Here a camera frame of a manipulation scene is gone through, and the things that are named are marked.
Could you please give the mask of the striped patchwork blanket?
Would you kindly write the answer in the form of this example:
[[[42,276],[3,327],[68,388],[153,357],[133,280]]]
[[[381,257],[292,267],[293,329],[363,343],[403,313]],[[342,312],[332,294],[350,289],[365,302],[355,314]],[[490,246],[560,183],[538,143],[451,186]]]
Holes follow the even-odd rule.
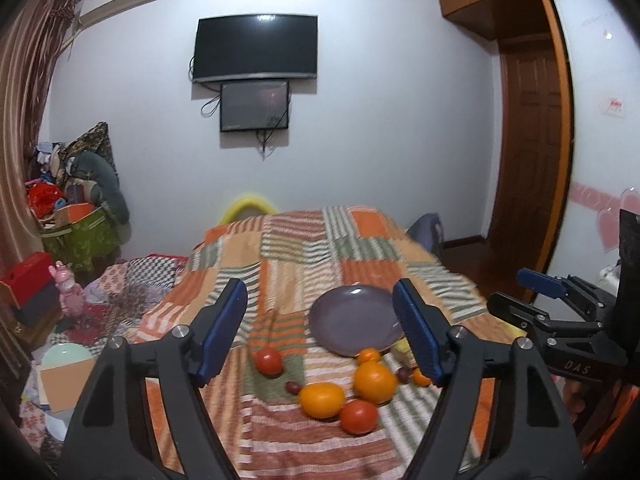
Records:
[[[390,293],[406,278],[447,321],[509,342],[465,276],[447,270],[392,219],[369,207],[268,214],[209,230],[166,297],[143,315],[136,341],[191,323],[232,280],[247,307],[220,374],[202,389],[210,420],[243,479],[398,479],[412,459],[439,391],[414,379]],[[313,419],[296,389],[352,391],[358,354],[382,352],[399,375],[375,430],[345,432]]]

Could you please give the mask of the white sliding wardrobe door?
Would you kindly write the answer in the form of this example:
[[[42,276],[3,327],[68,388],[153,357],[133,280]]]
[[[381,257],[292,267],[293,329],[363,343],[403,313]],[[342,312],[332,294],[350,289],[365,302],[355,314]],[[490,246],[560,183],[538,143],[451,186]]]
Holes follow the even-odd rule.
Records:
[[[639,209],[639,41],[610,0],[551,0],[573,92],[573,157],[552,275],[614,294],[620,211]]]

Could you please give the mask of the large black wall television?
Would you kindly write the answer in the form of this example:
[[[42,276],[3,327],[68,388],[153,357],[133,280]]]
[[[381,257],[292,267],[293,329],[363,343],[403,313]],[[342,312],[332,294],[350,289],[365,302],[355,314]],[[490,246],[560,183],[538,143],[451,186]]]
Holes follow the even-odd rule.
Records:
[[[202,18],[196,30],[192,77],[195,82],[314,78],[318,39],[315,15]]]

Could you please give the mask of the purple round plate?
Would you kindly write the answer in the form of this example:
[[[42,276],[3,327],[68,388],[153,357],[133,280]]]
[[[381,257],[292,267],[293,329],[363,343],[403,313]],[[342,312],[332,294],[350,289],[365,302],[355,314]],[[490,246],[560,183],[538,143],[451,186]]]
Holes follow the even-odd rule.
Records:
[[[307,320],[317,344],[346,358],[364,348],[385,352],[404,336],[392,294],[372,285],[343,285],[325,292],[314,300]]]

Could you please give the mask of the blue grey backpack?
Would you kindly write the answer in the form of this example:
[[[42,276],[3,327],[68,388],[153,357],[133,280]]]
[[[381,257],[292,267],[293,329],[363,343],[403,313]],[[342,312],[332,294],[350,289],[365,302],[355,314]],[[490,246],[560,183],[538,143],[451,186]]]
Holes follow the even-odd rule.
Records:
[[[437,258],[442,258],[444,229],[438,214],[424,214],[413,222],[407,235]]]

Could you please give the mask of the small black wall monitor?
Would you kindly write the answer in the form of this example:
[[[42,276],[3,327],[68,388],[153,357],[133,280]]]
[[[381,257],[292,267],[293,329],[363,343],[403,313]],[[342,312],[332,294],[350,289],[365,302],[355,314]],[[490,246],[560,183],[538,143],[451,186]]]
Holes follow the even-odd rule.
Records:
[[[286,80],[224,82],[219,111],[223,133],[287,129],[290,84]]]

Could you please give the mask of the red tomato front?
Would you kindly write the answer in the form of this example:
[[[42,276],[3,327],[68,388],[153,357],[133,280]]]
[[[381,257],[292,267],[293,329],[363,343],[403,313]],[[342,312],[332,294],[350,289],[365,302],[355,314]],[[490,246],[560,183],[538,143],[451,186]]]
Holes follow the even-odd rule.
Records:
[[[351,400],[341,410],[340,426],[352,436],[370,434],[378,426],[378,410],[368,401]]]

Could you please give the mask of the red tomato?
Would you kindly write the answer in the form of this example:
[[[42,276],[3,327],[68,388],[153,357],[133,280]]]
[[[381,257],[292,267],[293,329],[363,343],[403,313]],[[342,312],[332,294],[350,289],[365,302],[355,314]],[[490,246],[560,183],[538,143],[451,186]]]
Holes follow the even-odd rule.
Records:
[[[341,410],[340,426],[352,436],[370,434],[378,426],[378,410],[368,401],[351,400]]]
[[[266,377],[277,377],[283,372],[281,353],[272,347],[258,349],[254,354],[254,365]]]

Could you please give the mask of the pink rabbit toy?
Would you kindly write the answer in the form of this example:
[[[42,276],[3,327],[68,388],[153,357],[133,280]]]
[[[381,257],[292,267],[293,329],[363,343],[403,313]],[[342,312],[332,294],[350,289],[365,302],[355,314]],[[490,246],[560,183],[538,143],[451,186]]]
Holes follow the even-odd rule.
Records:
[[[63,313],[70,318],[78,318],[84,312],[86,298],[84,290],[76,282],[73,271],[62,261],[57,261],[49,266],[55,286],[60,293],[60,306]]]

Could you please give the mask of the dark red jujube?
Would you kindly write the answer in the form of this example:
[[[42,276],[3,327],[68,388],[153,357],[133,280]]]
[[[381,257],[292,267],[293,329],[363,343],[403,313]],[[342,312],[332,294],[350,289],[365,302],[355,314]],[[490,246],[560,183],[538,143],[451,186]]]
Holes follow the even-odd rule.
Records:
[[[293,396],[297,396],[300,393],[300,390],[303,389],[303,386],[298,382],[287,382],[285,384],[285,389],[288,393],[291,393]]]
[[[399,367],[398,370],[396,370],[396,377],[398,379],[398,382],[400,382],[403,385],[407,385],[412,377],[412,370],[410,370],[409,367]]]

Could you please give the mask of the checkered floral quilt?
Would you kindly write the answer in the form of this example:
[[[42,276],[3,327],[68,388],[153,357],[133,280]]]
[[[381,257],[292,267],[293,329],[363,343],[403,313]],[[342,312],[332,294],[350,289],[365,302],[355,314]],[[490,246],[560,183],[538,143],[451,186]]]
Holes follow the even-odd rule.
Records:
[[[171,291],[186,258],[148,255],[108,266],[84,288],[85,321],[62,330],[55,328],[35,350],[32,370],[21,395],[20,430],[35,452],[52,469],[58,466],[70,413],[53,414],[42,391],[39,372],[48,364],[46,353],[55,346],[71,346],[72,354],[53,353],[53,364],[97,358],[114,336],[133,340],[143,315]]]

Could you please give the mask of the brown wooden door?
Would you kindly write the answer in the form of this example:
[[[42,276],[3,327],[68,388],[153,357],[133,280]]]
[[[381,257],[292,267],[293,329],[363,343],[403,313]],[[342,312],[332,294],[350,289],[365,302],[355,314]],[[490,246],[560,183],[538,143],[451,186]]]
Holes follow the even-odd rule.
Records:
[[[549,37],[500,44],[503,126],[489,246],[518,289],[516,272],[535,269],[554,226],[561,159],[561,91]]]

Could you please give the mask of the striped brown curtain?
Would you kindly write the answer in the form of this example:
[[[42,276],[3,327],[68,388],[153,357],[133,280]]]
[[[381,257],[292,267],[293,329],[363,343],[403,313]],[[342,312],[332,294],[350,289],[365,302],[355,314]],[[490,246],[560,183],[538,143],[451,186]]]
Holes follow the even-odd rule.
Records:
[[[25,182],[78,0],[28,0],[1,35],[1,271],[41,248]]]

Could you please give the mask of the large orange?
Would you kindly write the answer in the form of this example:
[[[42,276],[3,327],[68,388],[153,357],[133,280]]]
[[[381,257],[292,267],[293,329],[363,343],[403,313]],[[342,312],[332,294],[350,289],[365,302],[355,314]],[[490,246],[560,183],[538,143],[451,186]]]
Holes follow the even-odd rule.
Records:
[[[333,382],[306,385],[298,394],[302,411],[313,419],[330,419],[340,414],[346,401],[344,390]]]
[[[386,365],[378,361],[368,361],[357,367],[352,390],[361,399],[381,405],[392,400],[397,384],[397,377]]]

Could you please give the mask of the small tangerine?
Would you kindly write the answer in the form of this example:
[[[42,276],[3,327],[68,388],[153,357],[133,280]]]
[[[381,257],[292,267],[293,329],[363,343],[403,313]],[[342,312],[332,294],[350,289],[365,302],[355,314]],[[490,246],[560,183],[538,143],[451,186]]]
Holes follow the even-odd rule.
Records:
[[[417,367],[411,373],[413,383],[421,388],[428,387],[432,384],[430,378],[426,377]]]
[[[381,359],[381,352],[375,348],[364,348],[356,356],[356,362],[358,365],[362,365],[367,362],[378,362]]]

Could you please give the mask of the green storage box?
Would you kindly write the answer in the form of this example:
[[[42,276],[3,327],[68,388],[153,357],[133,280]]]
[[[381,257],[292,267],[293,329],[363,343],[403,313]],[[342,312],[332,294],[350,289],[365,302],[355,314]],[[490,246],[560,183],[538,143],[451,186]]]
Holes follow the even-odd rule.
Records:
[[[76,222],[43,229],[40,237],[44,250],[74,272],[92,272],[100,259],[119,250],[116,224],[102,207]]]

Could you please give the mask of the yellow corn cob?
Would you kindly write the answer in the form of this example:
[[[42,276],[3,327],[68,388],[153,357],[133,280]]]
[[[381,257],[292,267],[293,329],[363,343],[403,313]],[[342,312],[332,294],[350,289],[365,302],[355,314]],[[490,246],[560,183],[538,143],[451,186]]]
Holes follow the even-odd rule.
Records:
[[[410,370],[416,367],[416,360],[414,359],[410,344],[406,337],[398,339],[398,341],[392,345],[390,351],[401,366],[408,367]]]

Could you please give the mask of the red plastic bag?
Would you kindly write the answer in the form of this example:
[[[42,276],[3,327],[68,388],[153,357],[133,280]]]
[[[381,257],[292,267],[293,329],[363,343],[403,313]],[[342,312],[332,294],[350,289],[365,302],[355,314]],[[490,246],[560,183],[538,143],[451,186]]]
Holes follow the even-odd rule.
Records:
[[[63,192],[53,183],[39,181],[27,190],[29,208],[40,219],[54,211],[55,203],[63,197]]]

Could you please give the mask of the mint green bowl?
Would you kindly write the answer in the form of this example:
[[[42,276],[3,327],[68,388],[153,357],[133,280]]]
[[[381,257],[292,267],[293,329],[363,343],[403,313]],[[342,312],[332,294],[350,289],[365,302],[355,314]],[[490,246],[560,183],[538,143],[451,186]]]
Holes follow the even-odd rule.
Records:
[[[47,368],[74,364],[77,362],[92,360],[90,350],[81,344],[55,344],[49,348],[41,359],[41,367]]]

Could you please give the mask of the red box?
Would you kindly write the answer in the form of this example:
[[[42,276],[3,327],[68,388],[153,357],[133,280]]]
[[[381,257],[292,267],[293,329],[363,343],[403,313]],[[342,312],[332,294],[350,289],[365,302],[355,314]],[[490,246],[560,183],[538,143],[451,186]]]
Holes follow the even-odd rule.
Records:
[[[43,287],[52,281],[53,264],[47,252],[34,252],[1,277],[1,303],[23,309]]]

